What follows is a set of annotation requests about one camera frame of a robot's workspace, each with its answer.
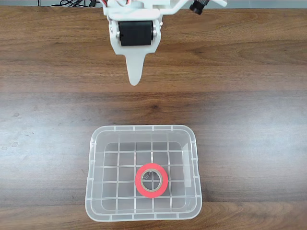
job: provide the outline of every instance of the grid pattern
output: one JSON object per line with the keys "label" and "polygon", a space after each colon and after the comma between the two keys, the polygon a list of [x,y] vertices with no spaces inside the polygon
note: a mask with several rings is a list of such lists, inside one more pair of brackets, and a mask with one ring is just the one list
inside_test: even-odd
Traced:
{"label": "grid pattern", "polygon": [[[101,201],[103,209],[115,214],[172,212],[179,208],[173,207],[172,200],[181,198],[183,201],[187,197],[183,152],[176,142],[168,141],[167,132],[164,134],[164,141],[155,141],[150,133],[150,142],[138,142],[136,132],[134,140],[126,140],[125,135],[119,134],[117,146],[111,143],[105,151],[96,152],[96,162],[102,162],[102,165],[96,164],[94,167],[94,187],[101,187],[98,190],[101,193],[93,194],[93,200]],[[137,170],[150,162],[160,164],[168,174],[167,190],[155,199],[139,194],[134,181]],[[144,185],[149,189],[158,184],[159,178],[153,173],[144,180]]]}

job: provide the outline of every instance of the plastic bin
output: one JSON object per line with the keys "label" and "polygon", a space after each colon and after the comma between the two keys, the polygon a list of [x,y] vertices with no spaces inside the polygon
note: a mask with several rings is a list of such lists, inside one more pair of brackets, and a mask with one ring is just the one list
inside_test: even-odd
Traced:
{"label": "plastic bin", "polygon": [[[143,197],[135,187],[137,170],[154,162],[168,174],[168,187],[157,198]],[[156,188],[154,172],[143,178]],[[182,125],[103,126],[92,135],[85,208],[99,222],[191,219],[201,210],[196,139]]]}

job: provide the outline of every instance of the white robotic arm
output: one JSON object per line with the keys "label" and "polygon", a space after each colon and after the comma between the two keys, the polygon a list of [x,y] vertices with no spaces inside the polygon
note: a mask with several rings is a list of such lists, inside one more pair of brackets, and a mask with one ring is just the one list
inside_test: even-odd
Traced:
{"label": "white robotic arm", "polygon": [[[146,54],[154,53],[161,40],[163,15],[175,14],[188,0],[99,0],[109,21],[111,45],[126,57],[129,81],[141,80]],[[212,0],[226,6],[225,0]],[[194,0],[190,9],[201,14],[209,0]]]}

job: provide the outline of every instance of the wire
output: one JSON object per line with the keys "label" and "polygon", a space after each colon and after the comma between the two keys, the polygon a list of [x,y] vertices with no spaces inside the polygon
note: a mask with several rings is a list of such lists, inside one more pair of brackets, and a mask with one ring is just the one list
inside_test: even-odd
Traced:
{"label": "wire", "polygon": [[131,4],[131,0],[126,0],[126,4],[122,5],[118,0],[116,1],[118,3],[118,5],[120,5],[121,7],[126,7],[129,6]]}
{"label": "wire", "polygon": [[65,6],[65,5],[71,4],[70,5],[71,7],[73,7],[73,6],[88,7],[85,4],[84,5],[77,4],[77,2],[79,2],[79,0],[61,0],[59,2],[59,4],[55,4],[55,5],[51,5],[51,6]]}

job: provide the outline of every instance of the wood grain surface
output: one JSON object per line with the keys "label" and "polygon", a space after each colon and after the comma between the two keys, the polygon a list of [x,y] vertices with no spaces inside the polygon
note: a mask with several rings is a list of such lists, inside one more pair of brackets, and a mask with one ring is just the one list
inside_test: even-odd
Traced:
{"label": "wood grain surface", "polygon": [[[0,229],[307,229],[307,10],[182,10],[129,84],[101,9],[0,7]],[[185,221],[97,223],[90,136],[195,132],[203,205]]]}

